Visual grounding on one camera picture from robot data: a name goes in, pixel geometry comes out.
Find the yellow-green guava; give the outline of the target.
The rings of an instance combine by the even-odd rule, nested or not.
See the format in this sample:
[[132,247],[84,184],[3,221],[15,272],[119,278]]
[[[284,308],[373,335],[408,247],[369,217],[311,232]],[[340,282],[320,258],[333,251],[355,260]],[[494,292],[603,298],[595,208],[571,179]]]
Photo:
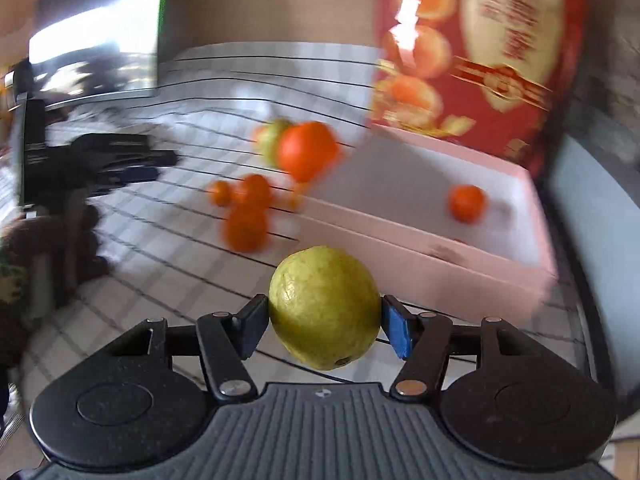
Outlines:
[[381,296],[355,257],[314,246],[286,257],[269,285],[269,316],[285,349],[314,370],[364,356],[381,327]]

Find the mandarin orange front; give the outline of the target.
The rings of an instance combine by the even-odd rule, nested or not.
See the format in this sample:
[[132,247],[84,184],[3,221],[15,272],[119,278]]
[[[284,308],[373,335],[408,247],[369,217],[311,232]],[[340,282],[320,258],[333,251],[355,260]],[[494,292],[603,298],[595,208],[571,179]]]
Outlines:
[[224,220],[222,235],[234,252],[258,252],[268,240],[269,222],[265,209],[250,205],[233,206]]

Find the mandarin orange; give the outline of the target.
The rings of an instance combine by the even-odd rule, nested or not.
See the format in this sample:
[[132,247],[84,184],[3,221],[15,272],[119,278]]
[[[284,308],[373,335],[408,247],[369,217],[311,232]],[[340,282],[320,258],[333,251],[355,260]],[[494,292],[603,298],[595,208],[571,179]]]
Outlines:
[[271,185],[262,174],[248,174],[235,185],[233,199],[239,205],[269,208],[273,199]]
[[269,222],[265,209],[250,205],[233,206],[224,220],[222,235],[234,252],[258,252],[268,240]]

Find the small mandarin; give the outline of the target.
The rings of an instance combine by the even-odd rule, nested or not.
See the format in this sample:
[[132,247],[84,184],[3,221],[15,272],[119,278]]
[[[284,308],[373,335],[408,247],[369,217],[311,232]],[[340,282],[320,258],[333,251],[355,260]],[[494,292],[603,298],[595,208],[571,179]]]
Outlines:
[[233,192],[231,185],[225,180],[212,182],[207,190],[209,201],[217,207],[229,207],[232,204]]

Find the large orange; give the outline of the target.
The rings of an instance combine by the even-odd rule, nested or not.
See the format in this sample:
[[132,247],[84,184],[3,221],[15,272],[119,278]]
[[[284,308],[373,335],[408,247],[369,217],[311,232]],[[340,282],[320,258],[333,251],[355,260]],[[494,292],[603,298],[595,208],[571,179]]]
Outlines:
[[340,154],[333,130],[324,122],[302,122],[285,130],[277,162],[295,182],[308,183],[331,166]]

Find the white black-grid tablecloth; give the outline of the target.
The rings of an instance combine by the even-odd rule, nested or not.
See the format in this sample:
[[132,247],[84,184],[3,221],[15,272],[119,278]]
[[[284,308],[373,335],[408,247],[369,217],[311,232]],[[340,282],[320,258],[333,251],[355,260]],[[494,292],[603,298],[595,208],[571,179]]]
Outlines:
[[[320,120],[344,151],[362,138],[378,51],[353,44],[237,42],[192,48],[160,66],[155,96],[76,108],[48,130],[62,144],[89,132],[147,133],[180,160],[151,183],[96,200],[98,234],[113,269],[82,286],[44,322],[23,361],[22,393],[47,385],[147,318],[189,324],[221,308],[239,310],[268,288],[297,245],[291,182],[267,167],[254,130],[274,116]],[[224,244],[224,211],[208,198],[218,180],[263,174],[277,200],[267,247],[242,255]]]

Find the dark monitor screen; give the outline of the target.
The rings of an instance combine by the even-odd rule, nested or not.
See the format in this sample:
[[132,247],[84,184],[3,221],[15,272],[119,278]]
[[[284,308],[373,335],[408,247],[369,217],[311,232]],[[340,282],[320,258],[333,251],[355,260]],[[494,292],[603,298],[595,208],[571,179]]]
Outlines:
[[113,0],[38,30],[28,44],[34,88],[55,108],[152,96],[164,0]]

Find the pink gift box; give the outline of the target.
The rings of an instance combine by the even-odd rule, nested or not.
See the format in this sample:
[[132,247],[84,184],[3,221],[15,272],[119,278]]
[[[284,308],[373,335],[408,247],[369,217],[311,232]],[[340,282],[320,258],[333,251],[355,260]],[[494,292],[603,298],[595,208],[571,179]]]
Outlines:
[[[448,209],[456,185],[481,188],[483,218]],[[381,292],[476,320],[521,323],[558,279],[548,223],[530,173],[458,144],[373,127],[300,200],[299,239],[339,247]]]

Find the mandarin inside box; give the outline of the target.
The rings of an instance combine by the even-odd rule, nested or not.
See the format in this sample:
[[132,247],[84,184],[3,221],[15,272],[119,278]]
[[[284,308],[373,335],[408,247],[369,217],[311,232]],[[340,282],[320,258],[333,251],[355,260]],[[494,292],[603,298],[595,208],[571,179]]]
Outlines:
[[456,185],[449,191],[448,209],[452,218],[459,222],[479,222],[486,212],[487,204],[487,195],[478,186]]

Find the red snack bag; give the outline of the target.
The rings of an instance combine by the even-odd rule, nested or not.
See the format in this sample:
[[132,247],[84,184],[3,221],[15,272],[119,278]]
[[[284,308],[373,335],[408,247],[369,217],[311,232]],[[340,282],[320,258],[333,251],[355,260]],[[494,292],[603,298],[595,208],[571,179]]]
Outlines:
[[370,118],[537,171],[586,15],[587,0],[378,0]]

